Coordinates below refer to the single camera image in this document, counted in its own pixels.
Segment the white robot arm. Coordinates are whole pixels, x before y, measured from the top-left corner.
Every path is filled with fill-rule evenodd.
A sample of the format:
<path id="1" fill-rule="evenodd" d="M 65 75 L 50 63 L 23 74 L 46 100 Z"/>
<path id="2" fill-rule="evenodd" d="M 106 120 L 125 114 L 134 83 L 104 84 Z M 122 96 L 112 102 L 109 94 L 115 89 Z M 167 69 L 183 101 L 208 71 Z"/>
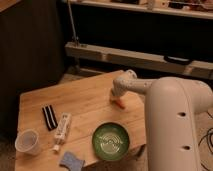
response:
<path id="1" fill-rule="evenodd" d="M 149 171 L 202 171 L 195 116 L 213 107 L 213 90 L 179 77 L 139 79 L 127 70 L 113 80 L 110 99 L 128 91 L 145 96 Z"/>

